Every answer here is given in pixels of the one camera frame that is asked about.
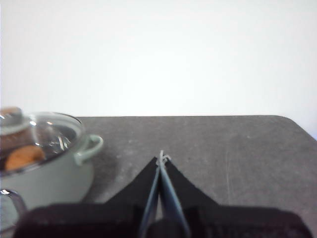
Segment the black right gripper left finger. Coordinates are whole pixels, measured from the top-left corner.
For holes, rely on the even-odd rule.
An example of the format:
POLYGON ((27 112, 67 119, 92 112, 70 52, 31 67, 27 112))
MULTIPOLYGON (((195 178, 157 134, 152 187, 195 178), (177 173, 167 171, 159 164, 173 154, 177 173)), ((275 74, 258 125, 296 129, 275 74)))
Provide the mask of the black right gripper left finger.
POLYGON ((109 220, 108 238, 144 238, 154 221, 159 194, 159 166, 152 158, 139 174, 105 205, 109 220))

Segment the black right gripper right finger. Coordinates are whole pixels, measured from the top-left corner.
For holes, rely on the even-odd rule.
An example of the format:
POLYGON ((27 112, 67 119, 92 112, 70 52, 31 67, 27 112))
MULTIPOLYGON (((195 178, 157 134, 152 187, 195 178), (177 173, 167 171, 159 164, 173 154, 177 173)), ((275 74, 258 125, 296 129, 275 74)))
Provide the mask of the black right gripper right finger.
POLYGON ((218 203, 191 183, 171 162, 160 158, 163 217, 171 220, 185 238, 206 238, 205 213, 218 203))

